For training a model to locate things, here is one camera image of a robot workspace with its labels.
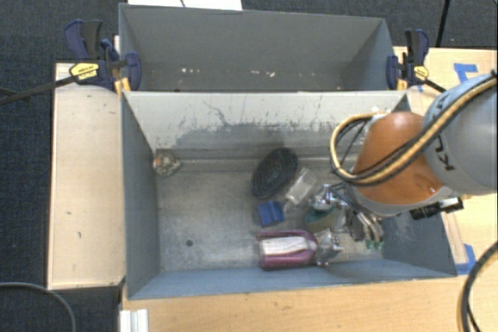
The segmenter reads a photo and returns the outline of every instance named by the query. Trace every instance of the gray bin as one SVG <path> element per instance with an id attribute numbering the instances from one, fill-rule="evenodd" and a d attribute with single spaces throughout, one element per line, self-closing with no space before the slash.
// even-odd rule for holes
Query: gray bin
<path id="1" fill-rule="evenodd" d="M 337 123 L 402 101 L 374 91 L 392 52 L 383 20 L 121 5 L 120 24 L 121 51 L 137 50 L 144 67 L 141 91 L 121 102 L 130 299 L 456 275 L 441 218 L 407 214 L 384 221 L 381 252 L 346 240 L 329 267 L 257 266 L 251 176 L 261 159 L 284 145 L 333 183 Z M 152 168 L 162 150 L 182 163 L 169 177 Z"/>

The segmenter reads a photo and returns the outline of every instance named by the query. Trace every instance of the black sponge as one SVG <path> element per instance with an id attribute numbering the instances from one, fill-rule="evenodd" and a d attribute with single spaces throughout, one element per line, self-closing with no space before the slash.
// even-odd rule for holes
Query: black sponge
<path id="1" fill-rule="evenodd" d="M 252 194 L 261 199 L 279 192 L 293 178 L 297 163 L 297 155 L 285 147 L 267 154 L 252 176 Z"/>

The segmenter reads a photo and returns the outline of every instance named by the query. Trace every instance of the bin floor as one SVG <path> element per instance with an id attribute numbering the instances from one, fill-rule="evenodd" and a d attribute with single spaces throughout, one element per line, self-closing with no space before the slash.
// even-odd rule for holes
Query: bin floor
<path id="1" fill-rule="evenodd" d="M 262 230 L 258 204 L 280 200 L 286 192 L 264 200 L 251 194 L 251 178 L 260 159 L 182 160 L 172 176 L 157 177 L 160 252 L 163 271 L 256 267 L 259 248 L 254 238 Z M 320 183 L 334 183 L 328 159 L 300 159 Z M 266 229 L 303 229 L 307 209 L 295 210 L 287 220 Z M 344 251 L 335 261 L 380 258 L 364 243 L 340 235 Z"/>

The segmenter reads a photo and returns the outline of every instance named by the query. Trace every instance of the dark carpet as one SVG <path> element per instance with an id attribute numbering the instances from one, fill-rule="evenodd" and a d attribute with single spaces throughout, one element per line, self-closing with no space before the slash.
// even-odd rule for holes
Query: dark carpet
<path id="1" fill-rule="evenodd" d="M 0 0 L 0 86 L 24 90 L 49 82 L 54 63 L 72 55 L 62 30 L 74 19 L 102 19 L 117 33 L 125 0 Z M 396 45 L 404 29 L 422 28 L 432 44 L 444 0 L 242 0 L 245 9 L 384 17 Z M 496 49 L 492 0 L 452 0 L 444 47 Z M 51 166 L 51 94 L 0 107 L 0 282 L 45 281 Z M 79 331 L 117 328 L 116 288 L 61 292 Z M 68 316 L 45 295 L 0 290 L 0 330 L 69 330 Z"/>

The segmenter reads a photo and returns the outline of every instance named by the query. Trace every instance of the orange object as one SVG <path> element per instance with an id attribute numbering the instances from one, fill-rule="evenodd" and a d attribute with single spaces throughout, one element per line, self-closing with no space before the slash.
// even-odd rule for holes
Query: orange object
<path id="1" fill-rule="evenodd" d="M 422 125 L 423 117 L 411 112 L 394 112 L 376 121 L 359 152 L 355 173 L 369 168 L 414 138 Z M 357 188 L 371 201 L 382 204 L 416 204 L 432 197 L 442 186 L 422 154 L 391 179 Z"/>

